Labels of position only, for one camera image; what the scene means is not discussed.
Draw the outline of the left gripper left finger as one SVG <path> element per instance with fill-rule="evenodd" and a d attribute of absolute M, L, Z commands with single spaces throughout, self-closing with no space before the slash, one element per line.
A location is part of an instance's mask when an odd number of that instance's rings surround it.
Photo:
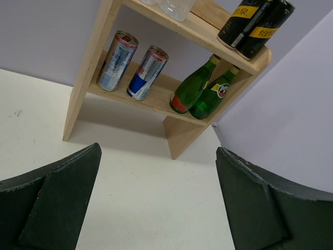
<path fill-rule="evenodd" d="M 94 143 L 1 181 L 1 249 L 75 249 L 102 151 Z"/>

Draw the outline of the water bottle blue label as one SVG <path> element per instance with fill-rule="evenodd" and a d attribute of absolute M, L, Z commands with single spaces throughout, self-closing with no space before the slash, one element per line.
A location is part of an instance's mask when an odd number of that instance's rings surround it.
<path fill-rule="evenodd" d="M 172 19 L 183 22 L 196 0 L 160 0 L 159 8 Z"/>

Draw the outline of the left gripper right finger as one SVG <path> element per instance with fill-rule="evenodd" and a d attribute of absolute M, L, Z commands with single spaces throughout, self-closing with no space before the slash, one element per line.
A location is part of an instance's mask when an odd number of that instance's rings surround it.
<path fill-rule="evenodd" d="M 332 249 L 332 193 L 224 147 L 216 150 L 216 169 L 235 249 Z"/>

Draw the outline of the silver can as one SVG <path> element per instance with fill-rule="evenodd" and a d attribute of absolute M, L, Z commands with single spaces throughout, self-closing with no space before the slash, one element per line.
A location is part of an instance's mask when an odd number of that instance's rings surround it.
<path fill-rule="evenodd" d="M 168 59 L 164 50 L 150 46 L 127 87 L 127 94 L 136 101 L 144 100 Z"/>
<path fill-rule="evenodd" d="M 138 47 L 138 40 L 124 31 L 117 31 L 97 78 L 97 84 L 107 92 L 117 89 Z"/>

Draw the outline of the black can front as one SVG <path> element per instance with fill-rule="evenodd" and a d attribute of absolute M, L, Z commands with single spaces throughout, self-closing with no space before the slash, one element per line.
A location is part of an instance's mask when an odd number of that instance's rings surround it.
<path fill-rule="evenodd" d="M 236 46 L 236 53 L 245 60 L 253 59 L 291 16 L 295 8 L 289 1 L 273 1 L 246 37 Z"/>

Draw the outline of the black can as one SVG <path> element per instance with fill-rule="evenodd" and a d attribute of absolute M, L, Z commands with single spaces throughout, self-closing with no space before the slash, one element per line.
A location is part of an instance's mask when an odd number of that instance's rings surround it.
<path fill-rule="evenodd" d="M 236 46 L 236 53 L 245 60 L 253 59 L 291 16 L 295 8 L 289 1 L 273 1 L 246 37 Z"/>
<path fill-rule="evenodd" d="M 262 18 L 272 2 L 242 1 L 217 34 L 218 41 L 229 49 L 234 49 Z"/>

